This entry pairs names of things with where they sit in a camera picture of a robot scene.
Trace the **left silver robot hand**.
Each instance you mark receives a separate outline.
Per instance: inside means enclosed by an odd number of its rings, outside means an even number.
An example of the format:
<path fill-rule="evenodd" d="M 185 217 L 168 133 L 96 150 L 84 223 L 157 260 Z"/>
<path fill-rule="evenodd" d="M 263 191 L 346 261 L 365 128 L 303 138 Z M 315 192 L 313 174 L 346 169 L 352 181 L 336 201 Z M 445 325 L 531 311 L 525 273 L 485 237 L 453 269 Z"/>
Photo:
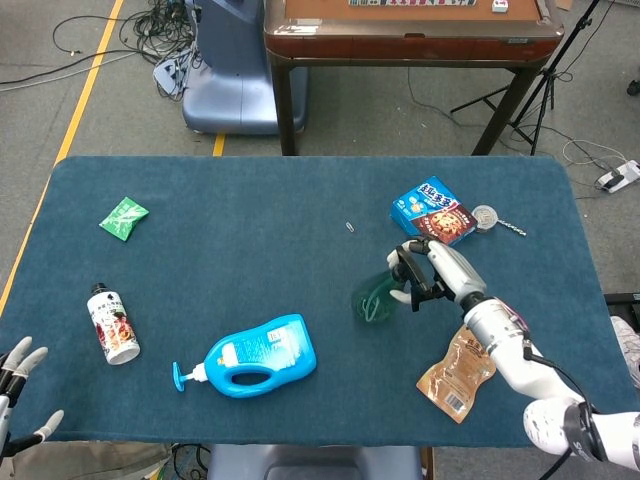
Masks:
<path fill-rule="evenodd" d="M 5 458 L 14 457 L 44 443 L 64 418 L 64 411 L 57 410 L 32 434 L 11 439 L 10 423 L 13 410 L 30 374 L 48 354 L 47 347 L 39 347 L 29 353 L 31 344 L 32 337 L 26 336 L 8 353 L 0 355 L 0 466 Z"/>

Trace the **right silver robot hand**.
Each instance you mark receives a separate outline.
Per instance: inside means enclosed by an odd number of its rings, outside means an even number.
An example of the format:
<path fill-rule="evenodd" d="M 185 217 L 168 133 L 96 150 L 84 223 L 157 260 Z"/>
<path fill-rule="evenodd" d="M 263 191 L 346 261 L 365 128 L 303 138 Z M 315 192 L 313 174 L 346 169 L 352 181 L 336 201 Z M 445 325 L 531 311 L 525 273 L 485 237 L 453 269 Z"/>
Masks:
<path fill-rule="evenodd" d="M 413 254 L 424 256 L 434 272 L 430 284 Z M 418 312 L 423 302 L 446 298 L 468 313 L 488 299 L 484 280 L 458 251 L 434 238 L 414 237 L 397 246 L 387 264 L 399 287 L 390 295 Z"/>

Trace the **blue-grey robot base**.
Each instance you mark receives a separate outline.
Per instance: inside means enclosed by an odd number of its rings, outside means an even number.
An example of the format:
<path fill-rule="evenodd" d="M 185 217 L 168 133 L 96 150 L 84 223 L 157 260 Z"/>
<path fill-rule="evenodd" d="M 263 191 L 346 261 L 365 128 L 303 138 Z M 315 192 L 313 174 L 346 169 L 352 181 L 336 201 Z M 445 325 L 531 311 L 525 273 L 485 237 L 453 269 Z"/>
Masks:
<path fill-rule="evenodd" d="M 264 0 L 184 1 L 198 54 L 182 100 L 187 127 L 213 134 L 278 134 Z"/>

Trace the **blue detergent pump bottle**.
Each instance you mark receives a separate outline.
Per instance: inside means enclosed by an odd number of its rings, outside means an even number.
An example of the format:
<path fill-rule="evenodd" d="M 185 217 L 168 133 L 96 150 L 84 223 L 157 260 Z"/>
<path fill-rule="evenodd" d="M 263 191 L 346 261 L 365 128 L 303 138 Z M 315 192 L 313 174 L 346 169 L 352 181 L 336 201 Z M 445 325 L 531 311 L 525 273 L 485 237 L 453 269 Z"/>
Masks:
<path fill-rule="evenodd" d="M 303 379 L 316 365 L 304 317 L 293 313 L 221 338 L 189 374 L 173 363 L 172 379 L 179 392 L 197 381 L 231 398 L 251 398 Z"/>

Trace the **blue cookie box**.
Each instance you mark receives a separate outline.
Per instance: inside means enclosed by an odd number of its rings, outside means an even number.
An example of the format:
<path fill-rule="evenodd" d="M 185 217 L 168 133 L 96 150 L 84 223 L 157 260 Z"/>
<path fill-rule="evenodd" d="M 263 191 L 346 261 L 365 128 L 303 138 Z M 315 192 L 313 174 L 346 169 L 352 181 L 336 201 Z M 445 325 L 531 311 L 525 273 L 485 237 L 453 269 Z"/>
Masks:
<path fill-rule="evenodd" d="M 391 219 L 408 236 L 454 245 L 476 230 L 477 220 L 459 198 L 431 176 L 391 204 Z"/>

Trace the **brown spouted pouch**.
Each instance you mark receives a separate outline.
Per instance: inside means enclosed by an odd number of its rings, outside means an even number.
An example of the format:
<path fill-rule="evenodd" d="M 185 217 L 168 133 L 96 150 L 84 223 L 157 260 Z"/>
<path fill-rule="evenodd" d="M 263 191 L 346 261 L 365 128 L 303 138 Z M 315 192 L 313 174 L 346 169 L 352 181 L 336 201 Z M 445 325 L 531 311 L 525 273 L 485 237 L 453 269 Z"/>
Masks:
<path fill-rule="evenodd" d="M 472 331 L 462 326 L 445 356 L 417 381 L 416 388 L 454 422 L 461 424 L 472 409 L 480 386 L 496 366 Z"/>

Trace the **beige crumpled fabric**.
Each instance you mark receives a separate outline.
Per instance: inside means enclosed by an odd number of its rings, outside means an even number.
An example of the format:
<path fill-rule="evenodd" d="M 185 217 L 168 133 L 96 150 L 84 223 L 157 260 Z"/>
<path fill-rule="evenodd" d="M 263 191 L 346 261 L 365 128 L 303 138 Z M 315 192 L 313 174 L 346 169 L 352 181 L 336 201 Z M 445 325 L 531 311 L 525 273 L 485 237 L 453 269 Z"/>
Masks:
<path fill-rule="evenodd" d="M 168 444 L 46 442 L 0 465 L 0 480 L 142 480 L 172 456 Z"/>

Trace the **black floor plate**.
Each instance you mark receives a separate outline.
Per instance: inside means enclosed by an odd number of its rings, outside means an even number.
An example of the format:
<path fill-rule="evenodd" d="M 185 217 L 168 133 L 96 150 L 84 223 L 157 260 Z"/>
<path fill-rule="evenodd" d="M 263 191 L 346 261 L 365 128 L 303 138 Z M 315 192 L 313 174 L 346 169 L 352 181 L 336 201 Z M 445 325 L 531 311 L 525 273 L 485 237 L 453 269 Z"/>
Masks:
<path fill-rule="evenodd" d="M 640 324 L 640 292 L 607 293 L 604 298 L 611 315 Z"/>

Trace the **green snack packet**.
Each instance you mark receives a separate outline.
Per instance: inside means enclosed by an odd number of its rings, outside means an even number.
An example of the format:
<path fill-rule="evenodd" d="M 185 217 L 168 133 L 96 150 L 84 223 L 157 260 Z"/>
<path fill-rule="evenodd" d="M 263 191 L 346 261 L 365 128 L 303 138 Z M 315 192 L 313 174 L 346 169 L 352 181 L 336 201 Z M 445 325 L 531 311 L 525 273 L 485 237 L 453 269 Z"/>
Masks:
<path fill-rule="evenodd" d="M 126 242 L 136 224 L 148 214 L 149 211 L 145 207 L 125 196 L 99 223 L 99 226 L 117 239 Z"/>

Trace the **white shoe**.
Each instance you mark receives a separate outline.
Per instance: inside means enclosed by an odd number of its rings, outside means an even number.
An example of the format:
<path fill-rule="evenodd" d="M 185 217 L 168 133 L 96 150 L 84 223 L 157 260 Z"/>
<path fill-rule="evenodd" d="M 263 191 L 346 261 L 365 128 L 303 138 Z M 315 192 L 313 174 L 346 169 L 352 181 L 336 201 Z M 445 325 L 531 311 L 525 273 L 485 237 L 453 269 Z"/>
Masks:
<path fill-rule="evenodd" d="M 632 383 L 640 390 L 640 335 L 619 316 L 612 316 L 611 323 Z"/>

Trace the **white power strip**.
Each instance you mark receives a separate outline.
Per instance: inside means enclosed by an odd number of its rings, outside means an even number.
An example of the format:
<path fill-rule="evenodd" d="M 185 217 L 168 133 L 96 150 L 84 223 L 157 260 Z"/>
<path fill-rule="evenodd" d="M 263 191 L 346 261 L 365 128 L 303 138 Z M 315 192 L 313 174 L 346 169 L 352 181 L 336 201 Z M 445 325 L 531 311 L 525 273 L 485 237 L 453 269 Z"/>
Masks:
<path fill-rule="evenodd" d="M 613 194 L 638 180 L 640 164 L 635 160 L 629 160 L 598 178 L 596 185 L 599 189 Z"/>

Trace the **black tripod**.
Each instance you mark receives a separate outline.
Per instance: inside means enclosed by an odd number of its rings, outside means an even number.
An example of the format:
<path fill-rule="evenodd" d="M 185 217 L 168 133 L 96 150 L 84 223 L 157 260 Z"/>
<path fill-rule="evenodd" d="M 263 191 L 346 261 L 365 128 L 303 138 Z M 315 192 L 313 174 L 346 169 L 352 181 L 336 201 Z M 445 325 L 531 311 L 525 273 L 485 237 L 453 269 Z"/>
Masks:
<path fill-rule="evenodd" d="M 524 101 L 520 100 L 515 104 L 514 111 L 506 119 L 506 125 L 530 146 L 531 156 L 537 151 L 542 122 L 547 108 L 553 109 L 555 106 L 555 83 L 563 74 L 568 72 L 568 68 L 565 68 L 563 71 L 558 70 L 561 60 L 577 36 L 592 24 L 593 13 L 600 2 L 601 0 L 590 1 L 589 6 L 576 22 L 568 38 L 564 40 L 560 49 L 555 53 L 551 63 L 539 71 L 538 76 L 540 79 L 536 82 L 532 92 Z M 541 98 L 541 100 L 537 110 L 537 120 L 534 124 L 534 130 L 531 134 L 527 134 L 521 128 L 521 124 L 526 114 L 534 110 L 532 105 L 538 98 Z"/>

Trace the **wooden mahjong table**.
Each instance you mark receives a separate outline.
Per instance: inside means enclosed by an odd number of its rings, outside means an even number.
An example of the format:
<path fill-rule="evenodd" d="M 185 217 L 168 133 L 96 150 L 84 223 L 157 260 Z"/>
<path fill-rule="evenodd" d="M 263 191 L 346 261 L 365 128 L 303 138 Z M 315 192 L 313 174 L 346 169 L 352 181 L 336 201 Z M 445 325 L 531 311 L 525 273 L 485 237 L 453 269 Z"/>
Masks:
<path fill-rule="evenodd" d="M 311 66 L 500 68 L 512 72 L 474 155 L 487 155 L 564 36 L 555 0 L 471 6 L 355 6 L 349 0 L 263 0 L 281 152 L 296 153 L 290 71 Z"/>

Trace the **grey robot seat base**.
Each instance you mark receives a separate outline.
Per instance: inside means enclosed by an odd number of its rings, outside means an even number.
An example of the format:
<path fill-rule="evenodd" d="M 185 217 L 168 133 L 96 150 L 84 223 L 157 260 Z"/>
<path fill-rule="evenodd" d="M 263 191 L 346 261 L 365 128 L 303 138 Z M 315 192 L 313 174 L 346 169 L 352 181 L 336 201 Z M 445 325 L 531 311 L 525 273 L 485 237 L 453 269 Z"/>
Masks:
<path fill-rule="evenodd" d="M 416 447 L 217 444 L 207 480 L 424 479 Z"/>

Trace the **grey power strip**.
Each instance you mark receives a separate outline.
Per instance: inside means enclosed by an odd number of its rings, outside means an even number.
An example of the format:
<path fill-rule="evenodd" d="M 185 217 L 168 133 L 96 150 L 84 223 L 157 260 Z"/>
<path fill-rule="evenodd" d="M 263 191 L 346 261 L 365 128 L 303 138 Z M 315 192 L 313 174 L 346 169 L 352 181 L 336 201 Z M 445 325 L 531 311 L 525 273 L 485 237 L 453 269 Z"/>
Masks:
<path fill-rule="evenodd" d="M 153 70 L 156 85 L 167 95 L 176 96 L 184 91 L 190 69 L 191 53 L 181 52 L 179 55 L 166 58 Z"/>

